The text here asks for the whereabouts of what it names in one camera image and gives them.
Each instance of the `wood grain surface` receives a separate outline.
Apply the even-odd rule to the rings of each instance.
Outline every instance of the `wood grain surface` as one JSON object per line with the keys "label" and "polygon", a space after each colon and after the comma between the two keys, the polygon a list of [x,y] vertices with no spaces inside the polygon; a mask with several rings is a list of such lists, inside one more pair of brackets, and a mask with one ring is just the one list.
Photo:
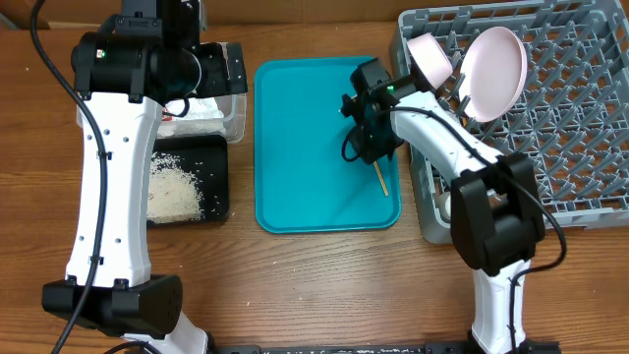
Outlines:
{"label": "wood grain surface", "polygon": [[[33,2],[31,0],[3,0]],[[407,9],[482,4],[487,0],[207,0],[210,25],[312,24],[396,21]],[[121,1],[54,0],[41,9],[50,23],[102,24],[120,12]]]}
{"label": "wood grain surface", "polygon": [[[240,41],[250,94],[244,140],[229,147],[233,214],[222,224],[150,230],[154,273],[179,274],[184,311],[220,345],[358,345],[464,339],[474,316],[471,271],[452,246],[421,235],[399,151],[403,212],[390,229],[274,236],[255,218],[254,76],[274,59],[379,56],[394,23],[211,28]],[[44,47],[72,78],[80,30],[45,31]],[[0,352],[48,352],[65,322],[44,313],[41,286],[63,277],[75,237],[82,171],[75,105],[37,57],[29,34],[1,32]],[[564,353],[629,352],[629,228],[568,231],[559,269],[527,278],[525,329]],[[554,234],[534,265],[558,253]],[[75,328],[65,353],[99,353],[120,339]]]}

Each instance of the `dish rack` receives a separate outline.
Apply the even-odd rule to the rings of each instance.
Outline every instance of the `dish rack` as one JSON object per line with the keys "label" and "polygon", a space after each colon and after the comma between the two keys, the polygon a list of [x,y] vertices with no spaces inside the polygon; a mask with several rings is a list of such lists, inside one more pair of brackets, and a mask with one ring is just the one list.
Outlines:
{"label": "dish rack", "polygon": [[[500,118],[470,120],[466,129],[505,154],[521,151],[533,160],[542,203],[562,226],[629,224],[629,26],[617,0],[410,10],[398,25],[389,48],[394,75],[410,72],[407,40],[430,32],[455,69],[441,89],[455,97],[474,39],[496,26],[516,33],[529,60],[522,94]],[[451,243],[450,225],[434,202],[448,186],[411,150],[422,233],[430,242]]]}

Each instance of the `black tray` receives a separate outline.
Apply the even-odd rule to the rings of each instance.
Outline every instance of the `black tray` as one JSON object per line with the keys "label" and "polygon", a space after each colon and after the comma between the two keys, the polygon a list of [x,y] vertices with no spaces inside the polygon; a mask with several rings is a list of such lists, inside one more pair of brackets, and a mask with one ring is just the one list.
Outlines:
{"label": "black tray", "polygon": [[146,221],[148,227],[223,221],[229,216],[229,186],[227,178],[227,141],[218,135],[169,138],[155,141],[153,152],[165,152],[179,157],[178,166],[198,178],[204,210],[200,220],[162,222]]}

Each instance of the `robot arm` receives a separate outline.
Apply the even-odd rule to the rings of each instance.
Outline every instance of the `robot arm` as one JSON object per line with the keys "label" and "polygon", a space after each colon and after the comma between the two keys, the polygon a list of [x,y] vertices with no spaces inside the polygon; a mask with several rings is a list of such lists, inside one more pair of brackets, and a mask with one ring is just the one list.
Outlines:
{"label": "robot arm", "polygon": [[[417,91],[400,99],[398,107],[416,107],[431,110],[450,124],[467,143],[476,148],[481,156],[492,163],[502,153],[481,143],[469,134],[452,114],[443,110],[431,92]],[[477,172],[486,166],[470,153],[439,122],[413,112],[391,112],[391,128],[396,136],[418,149],[448,181],[461,176],[463,171]],[[474,270],[476,316],[472,335],[485,353],[503,354],[511,351],[509,330],[509,294],[511,279],[518,272],[529,268],[531,261],[518,261],[505,266],[496,276],[489,276],[481,269]],[[515,336],[520,345],[526,334],[522,327],[522,300],[524,277],[515,295]]]}
{"label": "robot arm", "polygon": [[[205,354],[214,344],[181,312],[181,279],[151,274],[148,174],[163,105],[247,91],[240,44],[200,44],[201,8],[201,0],[123,0],[122,15],[86,33],[72,53],[74,89],[101,130],[108,180],[100,262],[77,325],[146,341],[165,354]],[[44,310],[64,320],[86,288],[99,206],[102,156],[97,132],[81,116],[85,149],[77,236],[65,278],[45,284],[42,292]]]}
{"label": "robot arm", "polygon": [[[468,144],[491,163],[497,162],[502,155],[493,147],[481,143],[466,131],[452,116],[439,106],[431,92],[417,91],[400,98],[398,107],[416,107],[432,111],[443,118]],[[465,148],[439,122],[423,114],[394,111],[391,112],[393,133],[411,146],[424,153],[446,181],[453,181],[465,170],[480,171],[486,166],[470,155]]]}
{"label": "robot arm", "polygon": [[[511,279],[531,265],[535,245],[543,238],[539,210],[508,183],[511,176],[534,196],[537,182],[533,166],[523,154],[503,156],[468,133],[436,101],[425,83],[413,77],[392,80],[377,59],[364,63],[351,77],[357,95],[343,97],[341,112],[353,116],[360,129],[348,141],[365,163],[392,152],[407,141],[439,171],[451,186],[451,232],[454,246],[474,270],[476,316],[471,330],[474,352],[511,352],[509,296]],[[396,107],[388,115],[378,114]],[[437,120],[404,111],[405,107],[431,111],[452,127],[481,157],[485,166]],[[507,195],[502,206],[491,206],[487,192]],[[513,335],[520,346],[526,339],[522,327],[524,277],[515,291]]]}

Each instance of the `black cable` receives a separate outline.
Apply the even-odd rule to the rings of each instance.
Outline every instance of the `black cable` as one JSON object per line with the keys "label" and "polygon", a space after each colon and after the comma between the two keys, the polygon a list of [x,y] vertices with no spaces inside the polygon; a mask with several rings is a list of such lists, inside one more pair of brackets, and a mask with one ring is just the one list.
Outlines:
{"label": "black cable", "polygon": [[190,101],[188,100],[187,97],[184,97],[184,110],[181,111],[181,113],[175,114],[171,112],[164,112],[164,115],[183,118],[188,114],[188,111],[190,111]]}
{"label": "black cable", "polygon": [[70,335],[70,331],[72,330],[72,327],[77,322],[77,319],[79,318],[79,315],[81,314],[81,311],[86,305],[87,295],[89,294],[89,291],[91,290],[91,286],[94,282],[94,278],[96,277],[96,269],[98,268],[98,265],[100,263],[100,242],[102,240],[102,229],[103,229],[103,224],[105,221],[105,206],[107,203],[107,153],[105,149],[105,142],[103,141],[102,135],[100,134],[100,130],[98,129],[98,124],[96,124],[96,121],[94,117],[91,115],[91,112],[89,112],[89,109],[87,108],[86,104],[77,95],[77,93],[70,86],[68,81],[66,81],[66,79],[64,79],[63,75],[61,75],[59,70],[57,70],[57,68],[52,63],[52,61],[50,60],[50,58],[44,51],[43,47],[41,46],[41,42],[39,41],[39,36],[37,35],[37,16],[44,2],[45,0],[37,0],[35,5],[32,7],[32,12],[30,13],[30,37],[32,39],[32,44],[37,50],[37,53],[39,53],[39,56],[41,57],[41,60],[43,60],[43,63],[46,65],[46,67],[48,67],[48,69],[50,70],[52,75],[55,77],[55,79],[57,79],[59,84],[61,84],[64,90],[70,95],[72,100],[78,105],[78,107],[83,112],[84,116],[87,119],[87,122],[89,123],[89,126],[91,127],[93,131],[93,135],[96,140],[96,146],[98,147],[98,156],[100,157],[100,196],[99,196],[99,202],[98,202],[98,217],[96,220],[94,247],[93,247],[92,255],[90,258],[91,263],[89,265],[89,272],[87,273],[86,285],[84,287],[83,293],[81,294],[81,297],[79,298],[79,302],[77,303],[75,311],[72,313],[72,316],[68,320],[66,327],[63,329],[63,332],[61,333],[61,335],[59,336],[59,339],[57,340],[57,344],[52,350],[52,352],[56,354],[56,353],[59,353],[59,351],[63,347],[63,344],[66,342],[66,339],[68,339],[68,336]]}
{"label": "black cable", "polygon": [[[452,134],[452,136],[463,146],[463,148],[465,148],[470,153],[471,156],[475,157],[478,161],[480,161],[485,166],[492,165],[491,162],[487,161],[484,157],[482,157],[479,154],[479,152],[475,148],[473,148],[468,142],[466,142],[465,139],[463,139],[463,137],[459,135],[456,129],[454,129],[454,127],[452,127],[443,118],[439,117],[432,111],[421,109],[421,108],[415,108],[415,107],[393,107],[393,108],[376,112],[372,118],[375,118],[380,115],[390,114],[393,111],[413,112],[413,113],[424,114],[436,120],[443,126],[443,128],[445,128],[448,132],[450,132],[450,134]],[[554,262],[548,265],[540,265],[540,266],[528,268],[526,270],[522,270],[518,272],[513,277],[513,279],[511,279],[511,290],[509,294],[509,330],[511,331],[511,350],[513,353],[517,353],[514,322],[515,322],[515,287],[518,284],[518,279],[526,274],[550,270],[561,265],[563,260],[566,258],[566,253],[568,252],[568,245],[566,243],[566,237],[565,237],[565,234],[563,233],[563,230],[561,229],[561,226],[559,225],[557,220],[554,218],[554,216],[552,216],[552,214],[548,210],[546,210],[546,208],[542,205],[542,203],[540,203],[540,201],[536,197],[534,197],[531,193],[529,193],[529,191],[527,191],[524,187],[522,187],[518,182],[514,181],[511,178],[511,176],[504,173],[504,171],[498,170],[498,172],[501,174],[501,177],[504,178],[511,186],[513,186],[519,192],[524,194],[529,200],[531,200],[531,202],[533,202],[540,209],[542,214],[548,219],[548,221],[550,222],[550,224],[556,231],[557,238],[559,239],[559,244],[561,245],[561,251],[559,253],[559,257]]]}
{"label": "black cable", "polygon": [[134,348],[134,347],[139,347],[142,349],[143,352],[147,351],[150,354],[161,354],[159,350],[157,350],[157,348],[155,348],[154,346],[150,345],[150,343],[141,341],[141,340],[130,341],[130,342],[116,345],[115,347],[107,350],[103,354],[114,354],[114,353],[118,353],[119,351],[123,349],[129,349],[129,348]]}
{"label": "black cable", "polygon": [[352,127],[352,129],[350,129],[350,132],[347,133],[347,135],[345,136],[345,140],[343,141],[343,144],[341,145],[341,156],[343,157],[344,160],[346,160],[347,162],[354,162],[356,161],[359,157],[361,157],[362,152],[361,151],[356,151],[356,156],[352,157],[352,158],[348,158],[347,157],[347,143],[350,142],[350,138],[354,135],[354,133],[360,129],[360,127],[362,127],[361,125],[356,125],[354,127]]}

